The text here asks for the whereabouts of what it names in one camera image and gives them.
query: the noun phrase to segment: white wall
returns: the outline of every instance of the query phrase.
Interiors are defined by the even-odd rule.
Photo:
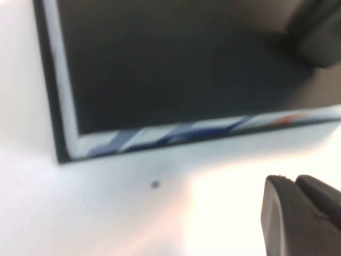
[[[265,177],[341,189],[338,125],[59,166],[31,1],[1,0],[0,255],[265,255]]]

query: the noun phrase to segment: black object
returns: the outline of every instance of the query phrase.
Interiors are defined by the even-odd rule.
[[[341,193],[311,177],[269,176],[262,228],[268,256],[341,254]]]
[[[57,1],[80,135],[341,103],[340,70],[316,73],[268,40],[285,35],[297,1]],[[47,17],[33,2],[58,159],[68,162]]]

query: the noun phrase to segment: white surface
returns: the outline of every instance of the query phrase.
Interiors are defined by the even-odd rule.
[[[29,0],[0,37],[1,256],[265,255],[267,175],[341,189],[336,123],[58,166]]]

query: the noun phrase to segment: small dark spot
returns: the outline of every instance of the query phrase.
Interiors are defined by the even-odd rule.
[[[155,180],[152,182],[151,186],[152,189],[158,189],[160,187],[160,182],[158,180]]]

